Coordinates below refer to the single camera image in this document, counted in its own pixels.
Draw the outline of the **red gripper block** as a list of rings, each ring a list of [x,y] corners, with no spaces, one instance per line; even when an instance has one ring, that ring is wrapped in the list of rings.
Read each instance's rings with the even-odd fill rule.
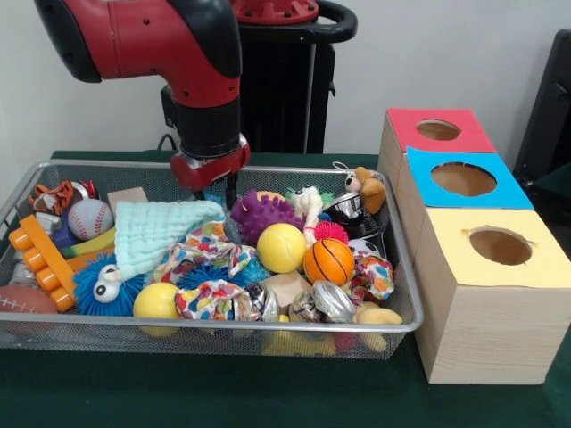
[[[239,145],[233,152],[222,157],[198,160],[182,152],[170,159],[171,170],[177,181],[193,192],[197,201],[205,201],[205,188],[227,177],[225,203],[232,210],[237,200],[237,174],[251,159],[251,149],[244,136],[240,136]]]

